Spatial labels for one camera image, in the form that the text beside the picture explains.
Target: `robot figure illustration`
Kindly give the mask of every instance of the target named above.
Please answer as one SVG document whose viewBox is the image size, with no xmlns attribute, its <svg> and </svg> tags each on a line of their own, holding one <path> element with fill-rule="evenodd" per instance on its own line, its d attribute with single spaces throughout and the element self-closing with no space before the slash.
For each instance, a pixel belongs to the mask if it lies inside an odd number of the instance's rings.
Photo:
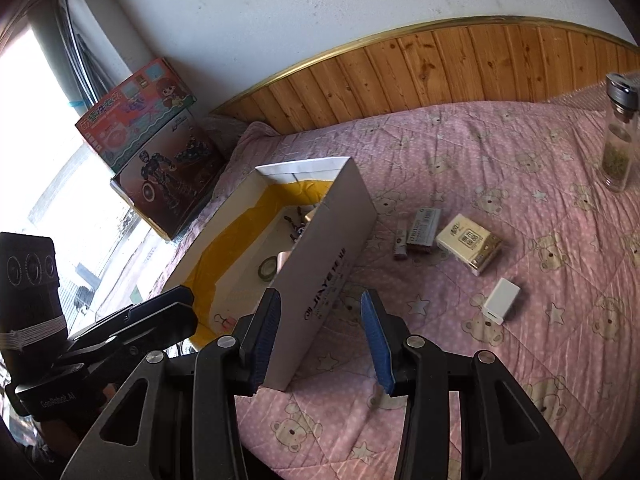
<svg viewBox="0 0 640 480">
<path fill-rule="evenodd" d="M 211 155 L 211 150 L 201 140 L 191 136 L 187 148 L 175 156 L 178 162 L 196 162 Z"/>
<path fill-rule="evenodd" d="M 158 184 L 160 189 L 162 189 L 162 194 L 164 195 L 164 199 L 169 206 L 169 209 L 175 209 L 178 207 L 178 199 L 174 196 L 169 189 L 169 185 L 177 188 L 178 190 L 186 190 L 187 193 L 193 194 L 193 189 L 187 184 L 184 184 L 179 179 L 175 178 L 173 175 L 169 174 L 162 167 L 162 164 L 166 164 L 168 166 L 169 171 L 175 171 L 176 165 L 172 163 L 170 158 L 161 155 L 160 153 L 154 153 L 153 155 L 149 155 L 147 150 L 142 150 L 140 152 L 140 160 L 145 163 L 144 166 L 140 169 L 140 175 L 145 180 L 145 183 L 149 181 Z M 145 193 L 145 199 L 150 202 L 155 198 L 155 193 L 153 190 L 150 190 L 150 194 L 148 193 L 148 188 L 145 189 L 143 185 L 143 192 Z"/>
</svg>

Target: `yellow box lining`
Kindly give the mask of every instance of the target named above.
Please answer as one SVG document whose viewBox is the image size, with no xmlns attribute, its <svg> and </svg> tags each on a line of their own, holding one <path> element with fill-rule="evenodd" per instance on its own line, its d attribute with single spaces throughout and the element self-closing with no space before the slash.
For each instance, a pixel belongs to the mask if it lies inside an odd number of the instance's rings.
<svg viewBox="0 0 640 480">
<path fill-rule="evenodd" d="M 278 213 L 288 206 L 313 205 L 329 191 L 331 180 L 301 180 L 290 184 L 271 184 L 255 205 L 233 220 L 207 248 L 183 283 L 195 297 L 193 309 L 198 328 L 191 344 L 201 349 L 222 334 L 209 327 L 209 311 L 216 295 L 216 283 L 253 244 Z"/>
</svg>

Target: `blue gripper pad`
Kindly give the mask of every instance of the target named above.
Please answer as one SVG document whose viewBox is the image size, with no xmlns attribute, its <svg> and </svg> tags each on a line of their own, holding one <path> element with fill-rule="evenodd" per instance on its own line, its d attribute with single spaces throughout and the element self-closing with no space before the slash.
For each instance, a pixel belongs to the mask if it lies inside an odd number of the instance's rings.
<svg viewBox="0 0 640 480">
<path fill-rule="evenodd" d="M 274 288 L 268 288 L 255 311 L 247 335 L 241 344 L 241 352 L 247 351 L 250 354 L 248 383 L 254 393 L 267 375 L 279 324 L 280 295 Z"/>
<path fill-rule="evenodd" d="M 369 351 L 376 369 L 378 383 L 384 388 L 385 393 L 390 394 L 396 385 L 391 367 L 391 350 L 369 291 L 363 292 L 360 298 L 360 317 L 369 343 Z"/>
</svg>

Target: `open box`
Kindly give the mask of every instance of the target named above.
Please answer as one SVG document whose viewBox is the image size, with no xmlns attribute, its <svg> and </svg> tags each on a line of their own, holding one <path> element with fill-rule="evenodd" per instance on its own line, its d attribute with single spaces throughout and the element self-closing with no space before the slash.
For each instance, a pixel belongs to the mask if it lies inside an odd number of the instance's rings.
<svg viewBox="0 0 640 480">
<path fill-rule="evenodd" d="M 297 242 L 284 216 L 318 205 Z M 255 168 L 216 211 L 167 280 L 195 296 L 196 348 L 233 330 L 265 288 L 282 298 L 280 326 L 264 385 L 284 390 L 340 292 L 376 221 L 352 158 L 329 157 Z M 258 275 L 268 257 L 292 251 L 271 283 Z"/>
</svg>

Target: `white power adapter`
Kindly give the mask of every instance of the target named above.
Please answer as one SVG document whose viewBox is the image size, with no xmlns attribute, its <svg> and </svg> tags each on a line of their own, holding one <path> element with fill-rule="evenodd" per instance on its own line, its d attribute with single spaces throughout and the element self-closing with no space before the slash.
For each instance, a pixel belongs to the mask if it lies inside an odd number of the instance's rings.
<svg viewBox="0 0 640 480">
<path fill-rule="evenodd" d="M 482 314 L 501 325 L 519 291 L 519 286 L 513 285 L 509 280 L 500 278 L 500 281 L 484 302 Z"/>
</svg>

